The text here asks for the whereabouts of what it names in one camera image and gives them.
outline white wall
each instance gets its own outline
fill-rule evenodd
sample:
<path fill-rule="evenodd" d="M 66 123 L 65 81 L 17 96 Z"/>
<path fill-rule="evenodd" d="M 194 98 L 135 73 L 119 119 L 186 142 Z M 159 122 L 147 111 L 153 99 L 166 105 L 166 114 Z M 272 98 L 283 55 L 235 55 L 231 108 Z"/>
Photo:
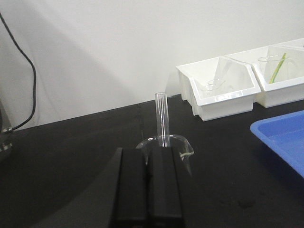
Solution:
<path fill-rule="evenodd" d="M 304 37 L 303 0 L 0 0 L 38 72 L 25 127 L 180 93 L 175 66 Z M 0 25 L 0 99 L 13 126 L 32 71 Z"/>

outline white container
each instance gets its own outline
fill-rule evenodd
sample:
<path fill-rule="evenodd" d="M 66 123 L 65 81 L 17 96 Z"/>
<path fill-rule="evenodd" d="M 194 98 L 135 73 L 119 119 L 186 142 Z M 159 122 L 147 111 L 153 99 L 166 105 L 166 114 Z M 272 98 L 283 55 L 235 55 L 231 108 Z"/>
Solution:
<path fill-rule="evenodd" d="M 277 45 L 304 50 L 304 38 L 279 43 Z"/>
<path fill-rule="evenodd" d="M 177 66 L 177 69 L 181 97 L 190 103 L 193 115 L 199 115 L 203 121 L 251 111 L 254 94 L 261 91 L 250 65 L 228 57 Z"/>
<path fill-rule="evenodd" d="M 270 84 L 271 74 L 263 72 L 261 57 L 282 57 L 286 53 L 288 59 L 282 64 L 281 75 L 277 81 Z M 280 45 L 260 47 L 227 55 L 234 60 L 249 63 L 258 79 L 262 92 L 256 95 L 256 101 L 264 107 L 272 107 L 304 99 L 304 50 L 288 48 Z"/>

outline black wire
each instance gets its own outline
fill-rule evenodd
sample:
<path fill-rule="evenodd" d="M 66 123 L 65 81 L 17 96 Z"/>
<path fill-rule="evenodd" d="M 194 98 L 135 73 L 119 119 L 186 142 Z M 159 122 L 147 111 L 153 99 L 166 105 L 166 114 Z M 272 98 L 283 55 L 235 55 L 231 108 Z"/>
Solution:
<path fill-rule="evenodd" d="M 34 64 L 32 63 L 32 61 L 29 59 L 29 57 L 22 51 L 22 49 L 19 47 L 18 43 L 16 42 L 14 36 L 12 35 L 12 33 L 10 32 L 10 29 L 8 27 L 8 25 L 6 24 L 4 18 L 2 17 L 2 14 L 0 12 L 0 18 L 2 20 L 2 23 L 4 25 L 4 27 L 6 28 L 7 32 L 9 33 L 9 36 L 11 38 L 11 40 L 14 42 L 16 48 L 20 51 L 20 53 L 24 56 L 24 58 L 30 63 L 30 65 L 32 66 L 33 69 L 33 77 L 34 77 L 34 83 L 33 83 L 33 109 L 32 109 L 32 113 L 30 114 L 30 116 L 21 124 L 19 124 L 16 127 L 12 127 L 12 131 L 22 127 L 23 125 L 25 125 L 28 121 L 31 120 L 31 118 L 33 117 L 34 113 L 35 113 L 35 109 L 36 109 L 36 80 L 37 80 L 37 76 L 36 76 L 36 69 L 34 67 Z"/>

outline glass tube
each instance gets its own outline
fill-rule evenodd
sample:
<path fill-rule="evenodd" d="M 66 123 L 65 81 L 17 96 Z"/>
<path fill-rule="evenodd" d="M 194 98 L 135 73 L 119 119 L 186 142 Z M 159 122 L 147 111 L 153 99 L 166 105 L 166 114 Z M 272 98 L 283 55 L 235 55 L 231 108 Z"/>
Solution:
<path fill-rule="evenodd" d="M 166 93 L 155 94 L 156 124 L 158 143 L 161 147 L 170 146 L 169 114 Z"/>

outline blue tray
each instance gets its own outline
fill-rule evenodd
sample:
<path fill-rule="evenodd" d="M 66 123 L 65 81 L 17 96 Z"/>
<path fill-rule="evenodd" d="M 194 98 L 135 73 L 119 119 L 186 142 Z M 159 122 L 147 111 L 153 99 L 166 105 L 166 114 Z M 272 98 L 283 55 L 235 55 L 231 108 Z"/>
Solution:
<path fill-rule="evenodd" d="M 304 111 L 254 122 L 250 130 L 304 178 Z"/>

